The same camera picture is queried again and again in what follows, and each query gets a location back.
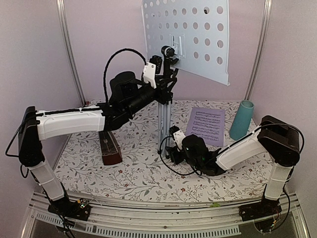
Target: musical notation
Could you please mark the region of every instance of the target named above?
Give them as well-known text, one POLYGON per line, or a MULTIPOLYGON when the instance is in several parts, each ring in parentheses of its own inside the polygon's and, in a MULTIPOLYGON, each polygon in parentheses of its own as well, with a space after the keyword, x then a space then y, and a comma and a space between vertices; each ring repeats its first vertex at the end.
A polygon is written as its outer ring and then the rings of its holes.
POLYGON ((225 111, 193 108, 186 135, 194 134, 208 145, 223 146, 225 111))

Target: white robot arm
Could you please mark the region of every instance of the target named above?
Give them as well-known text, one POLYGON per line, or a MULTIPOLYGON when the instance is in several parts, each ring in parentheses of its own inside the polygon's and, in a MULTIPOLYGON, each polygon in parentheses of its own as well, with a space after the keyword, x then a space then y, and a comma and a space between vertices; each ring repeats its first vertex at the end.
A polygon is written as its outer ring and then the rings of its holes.
POLYGON ((112 95, 109 102, 96 106, 63 111, 37 111, 28 107, 18 129, 19 161, 26 166, 37 183, 43 187, 51 202, 49 211, 63 217, 87 220, 88 201, 71 202, 62 184, 42 153, 42 140, 82 131, 113 131, 129 122, 139 110, 158 101, 167 104, 177 82, 177 72, 170 70, 168 77, 156 75, 156 64, 147 63, 142 81, 133 72, 123 72, 110 81, 112 95))
POLYGON ((210 152, 202 138, 196 135, 186 137, 174 126, 170 129, 170 134, 176 146, 167 147, 166 150, 175 164, 185 160, 197 171, 208 176, 221 175, 250 157, 268 152, 274 159, 274 165, 261 204, 240 208, 243 219, 256 219, 281 210, 280 195, 300 159, 302 149, 299 148, 299 133, 301 132, 294 126, 266 116, 260 126, 247 136, 224 149, 210 152))

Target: floral surface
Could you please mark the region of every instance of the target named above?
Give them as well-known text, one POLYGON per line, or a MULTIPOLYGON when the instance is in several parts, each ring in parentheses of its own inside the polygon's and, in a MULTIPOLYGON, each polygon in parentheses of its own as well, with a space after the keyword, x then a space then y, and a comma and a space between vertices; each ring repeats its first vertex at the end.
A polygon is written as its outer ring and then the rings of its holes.
MULTIPOLYGON (((225 138, 226 144, 230 144, 233 140, 229 138, 229 130, 238 106, 237 102, 174 101, 172 125, 185 132, 193 107, 225 109, 225 138)), ((139 201, 231 201, 261 196, 272 168, 269 154, 262 153, 217 177, 175 174, 164 166, 157 154, 157 103, 141 110, 114 135, 123 156, 123 162, 115 166, 103 165, 98 133, 71 136, 55 169, 66 189, 139 201)), ((191 172, 185 162, 178 166, 168 164, 180 173, 191 172)))

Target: pink wall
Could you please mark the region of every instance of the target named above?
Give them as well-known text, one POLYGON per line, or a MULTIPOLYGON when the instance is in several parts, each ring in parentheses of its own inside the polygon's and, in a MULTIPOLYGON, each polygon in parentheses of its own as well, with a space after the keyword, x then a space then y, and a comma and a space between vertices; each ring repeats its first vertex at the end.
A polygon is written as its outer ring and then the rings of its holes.
MULTIPOLYGON (((65 2, 79 76, 88 100, 104 99, 102 78, 109 57, 122 48, 146 55, 141 0, 69 0, 65 2)), ((242 100, 253 66, 264 2, 231 0, 229 81, 224 86, 209 79, 180 72, 176 99, 242 100)), ((132 70, 139 77, 142 61, 132 53, 118 55, 109 67, 107 80, 132 70)))
MULTIPOLYGON (((59 26, 56 1, 0 1, 0 237, 17 238, 35 187, 20 163, 4 155, 25 109, 79 106, 59 26)), ((43 143, 53 162, 65 137, 43 143)), ((12 153, 17 153, 14 143, 12 153)))
POLYGON ((253 92, 257 122, 267 114, 297 126, 306 146, 291 185, 312 237, 317 236, 317 2, 273 1, 263 59, 253 92))

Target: teal cup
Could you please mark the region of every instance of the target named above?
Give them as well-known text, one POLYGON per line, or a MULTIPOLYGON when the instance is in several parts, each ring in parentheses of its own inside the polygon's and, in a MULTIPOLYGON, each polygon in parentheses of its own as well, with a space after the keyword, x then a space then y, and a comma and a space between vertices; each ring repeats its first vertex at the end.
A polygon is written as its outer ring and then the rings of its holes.
POLYGON ((253 116, 254 104, 244 100, 240 103, 237 114, 234 118, 229 135, 234 140, 239 140, 247 135, 253 116))

